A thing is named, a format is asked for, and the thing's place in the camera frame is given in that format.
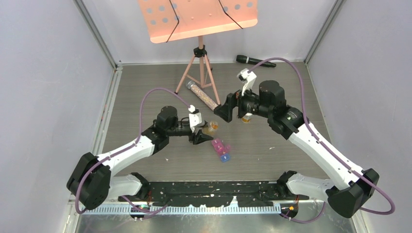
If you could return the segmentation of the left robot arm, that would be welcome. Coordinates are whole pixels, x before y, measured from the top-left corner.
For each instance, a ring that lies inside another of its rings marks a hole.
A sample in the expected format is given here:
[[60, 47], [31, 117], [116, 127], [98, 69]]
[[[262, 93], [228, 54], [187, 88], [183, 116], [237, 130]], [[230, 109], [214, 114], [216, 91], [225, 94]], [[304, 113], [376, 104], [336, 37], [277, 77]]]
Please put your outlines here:
[[208, 125], [209, 122], [194, 106], [189, 108], [189, 115], [182, 119], [179, 119], [176, 108], [165, 106], [137, 139], [110, 152], [82, 155], [66, 187], [75, 196], [76, 203], [82, 204], [86, 210], [93, 210], [103, 202], [121, 196], [143, 201], [150, 193], [149, 182], [137, 172], [126, 176], [117, 174], [164, 149], [170, 137], [187, 136], [193, 145], [213, 140], [211, 135], [206, 134]]

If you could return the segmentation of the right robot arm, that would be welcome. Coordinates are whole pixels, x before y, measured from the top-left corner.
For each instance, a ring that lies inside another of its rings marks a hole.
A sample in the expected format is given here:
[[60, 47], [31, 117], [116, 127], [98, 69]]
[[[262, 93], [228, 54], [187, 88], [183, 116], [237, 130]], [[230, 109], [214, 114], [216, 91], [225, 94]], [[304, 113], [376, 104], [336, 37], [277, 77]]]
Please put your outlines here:
[[259, 93], [238, 90], [218, 105], [214, 114], [226, 122], [232, 121], [233, 109], [238, 118], [247, 113], [264, 117], [270, 128], [304, 151], [327, 175], [322, 180], [287, 171], [277, 180], [278, 195], [290, 199], [304, 195], [327, 202], [340, 216], [351, 218], [373, 195], [370, 183], [377, 184], [379, 174], [372, 168], [363, 169], [348, 160], [315, 129], [303, 113], [287, 104], [284, 88], [277, 81], [263, 81]]

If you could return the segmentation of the white vitamin pill bottle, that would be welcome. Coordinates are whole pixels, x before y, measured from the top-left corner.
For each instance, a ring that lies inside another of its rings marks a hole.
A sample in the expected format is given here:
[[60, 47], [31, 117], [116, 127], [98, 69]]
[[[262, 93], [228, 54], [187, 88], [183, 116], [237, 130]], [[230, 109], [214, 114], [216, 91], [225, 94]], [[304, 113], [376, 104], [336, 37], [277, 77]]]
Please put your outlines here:
[[253, 116], [253, 115], [252, 115], [251, 113], [246, 113], [246, 114], [241, 118], [241, 120], [242, 120], [243, 123], [249, 123], [249, 122], [251, 121], [252, 116]]

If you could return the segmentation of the pink blue weekly pill organizer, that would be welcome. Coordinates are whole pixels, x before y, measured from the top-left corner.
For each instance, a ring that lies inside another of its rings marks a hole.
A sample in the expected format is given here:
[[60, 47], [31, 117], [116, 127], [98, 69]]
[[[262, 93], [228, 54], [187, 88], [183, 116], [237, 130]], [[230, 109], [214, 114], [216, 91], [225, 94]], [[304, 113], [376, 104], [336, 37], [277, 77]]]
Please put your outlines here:
[[224, 144], [219, 138], [212, 140], [211, 144], [222, 163], [230, 160], [231, 146], [229, 144]]

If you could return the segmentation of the small amber pill bottle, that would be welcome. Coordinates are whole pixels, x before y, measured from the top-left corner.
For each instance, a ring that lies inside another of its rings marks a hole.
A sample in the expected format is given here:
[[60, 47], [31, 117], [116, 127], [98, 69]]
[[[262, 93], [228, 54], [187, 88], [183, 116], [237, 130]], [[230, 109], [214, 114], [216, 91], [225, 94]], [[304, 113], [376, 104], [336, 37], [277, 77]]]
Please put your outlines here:
[[217, 132], [218, 127], [218, 122], [211, 121], [205, 125], [205, 127], [202, 129], [202, 132], [208, 135], [214, 135]]

